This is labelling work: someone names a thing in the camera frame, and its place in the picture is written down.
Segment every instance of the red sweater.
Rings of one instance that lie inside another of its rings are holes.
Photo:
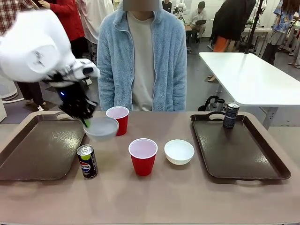
[[[70,41],[84,37],[75,0],[56,0],[56,3],[50,3],[50,9],[58,16]]]

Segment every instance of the hand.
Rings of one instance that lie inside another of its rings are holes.
[[[44,0],[38,0],[39,4],[41,4],[44,8],[50,9],[50,4]]]

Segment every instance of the bowl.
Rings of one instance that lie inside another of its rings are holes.
[[[188,163],[193,158],[194,153],[194,147],[184,140],[171,140],[165,144],[165,156],[175,165]]]
[[[91,118],[90,126],[83,126],[85,134],[96,142],[109,140],[116,136],[119,130],[117,120],[109,117]]]

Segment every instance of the cup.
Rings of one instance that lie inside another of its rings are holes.
[[[128,147],[135,172],[139,176],[148,176],[152,172],[158,145],[150,139],[136,139]]]
[[[110,118],[116,119],[119,123],[119,130],[117,136],[122,136],[127,132],[129,110],[122,106],[116,106],[106,111],[106,115]]]

